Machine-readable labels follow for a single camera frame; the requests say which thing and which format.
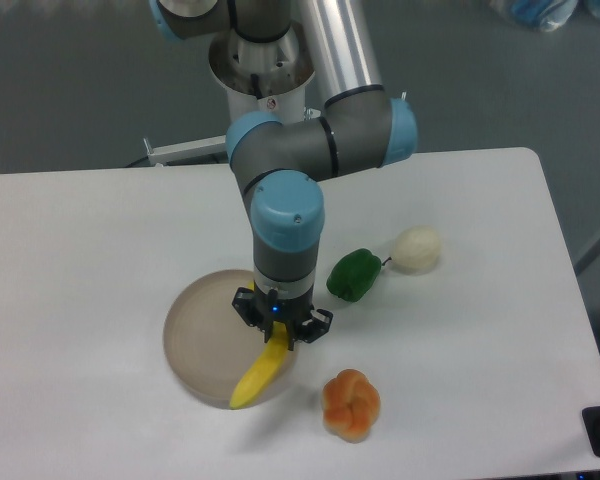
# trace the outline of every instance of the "metal rod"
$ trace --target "metal rod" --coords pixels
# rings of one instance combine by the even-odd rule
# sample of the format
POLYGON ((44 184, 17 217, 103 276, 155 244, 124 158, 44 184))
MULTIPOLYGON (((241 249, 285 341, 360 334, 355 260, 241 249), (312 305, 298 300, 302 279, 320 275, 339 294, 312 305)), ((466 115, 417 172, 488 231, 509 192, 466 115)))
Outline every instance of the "metal rod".
POLYGON ((576 256, 573 270, 576 276, 584 272, 600 256, 600 230, 584 245, 576 256))
POLYGON ((299 5, 325 101, 382 85, 360 0, 300 0, 299 5))
POLYGON ((155 148, 151 148, 148 139, 145 138, 144 142, 147 147, 147 157, 152 165, 225 153, 224 135, 155 148))

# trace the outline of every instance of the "white table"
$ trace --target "white table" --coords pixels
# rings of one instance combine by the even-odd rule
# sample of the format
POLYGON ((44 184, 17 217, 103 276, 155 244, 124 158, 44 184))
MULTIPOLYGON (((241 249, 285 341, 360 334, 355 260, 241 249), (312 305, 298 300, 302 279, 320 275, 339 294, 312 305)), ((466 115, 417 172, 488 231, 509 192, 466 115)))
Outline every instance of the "white table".
POLYGON ((250 268, 226 166, 0 176, 0 479, 458 479, 600 469, 581 410, 600 359, 536 155, 424 154, 323 184, 316 305, 289 386, 243 411, 175 380, 162 328, 196 278, 250 268), (388 255, 416 224, 438 267, 328 295, 346 253, 388 255), (325 432, 319 392, 365 372, 363 443, 325 432))

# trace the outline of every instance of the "round plate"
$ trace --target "round plate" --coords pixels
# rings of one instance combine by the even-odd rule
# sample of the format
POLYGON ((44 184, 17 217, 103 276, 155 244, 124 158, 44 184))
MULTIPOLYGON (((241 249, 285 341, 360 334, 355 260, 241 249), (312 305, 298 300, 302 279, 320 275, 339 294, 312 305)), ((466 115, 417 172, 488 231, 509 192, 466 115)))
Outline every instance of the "round plate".
MULTIPOLYGON (((194 394, 217 406, 228 405, 233 389, 265 347, 263 333, 248 327, 231 305, 238 287, 252 280, 253 272, 246 270, 202 277, 180 294, 165 322, 164 351, 171 369, 194 394)), ((274 384, 295 356, 288 353, 274 384)))

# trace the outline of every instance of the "silver arm tube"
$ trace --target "silver arm tube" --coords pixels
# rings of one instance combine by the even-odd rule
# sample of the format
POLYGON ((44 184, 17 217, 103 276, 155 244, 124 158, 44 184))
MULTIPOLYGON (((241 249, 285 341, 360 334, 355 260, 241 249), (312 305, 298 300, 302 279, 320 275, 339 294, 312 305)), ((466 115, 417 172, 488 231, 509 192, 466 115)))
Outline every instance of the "silver arm tube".
POLYGON ((309 51, 325 102, 382 85, 361 0, 299 0, 309 51))

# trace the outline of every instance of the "banana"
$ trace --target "banana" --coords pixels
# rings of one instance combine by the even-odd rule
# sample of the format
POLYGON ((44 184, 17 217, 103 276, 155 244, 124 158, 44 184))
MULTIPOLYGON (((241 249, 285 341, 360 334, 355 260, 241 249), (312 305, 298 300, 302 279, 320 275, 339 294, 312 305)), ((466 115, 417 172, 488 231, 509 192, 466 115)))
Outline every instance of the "banana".
POLYGON ((287 327, 273 322, 271 338, 233 390, 229 408, 237 410, 253 403, 275 378, 287 357, 287 327))

